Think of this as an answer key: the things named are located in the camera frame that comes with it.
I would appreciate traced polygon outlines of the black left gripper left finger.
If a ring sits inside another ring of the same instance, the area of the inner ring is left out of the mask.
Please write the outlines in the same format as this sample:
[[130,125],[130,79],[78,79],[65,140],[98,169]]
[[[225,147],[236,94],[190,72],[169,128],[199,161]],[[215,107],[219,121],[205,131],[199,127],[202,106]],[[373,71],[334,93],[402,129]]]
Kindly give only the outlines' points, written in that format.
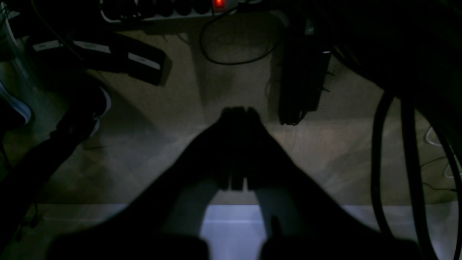
[[48,260],[208,260],[200,238],[206,209],[229,186],[229,166],[248,112],[223,110],[175,162],[124,210],[53,241]]

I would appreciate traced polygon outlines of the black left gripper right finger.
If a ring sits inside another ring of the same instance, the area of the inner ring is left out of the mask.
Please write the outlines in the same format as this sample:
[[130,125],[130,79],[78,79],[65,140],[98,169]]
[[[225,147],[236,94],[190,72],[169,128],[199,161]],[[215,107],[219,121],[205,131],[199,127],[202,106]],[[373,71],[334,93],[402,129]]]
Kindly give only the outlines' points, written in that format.
[[267,229],[261,260],[421,260],[417,243],[371,229],[340,207],[247,111],[251,189]]

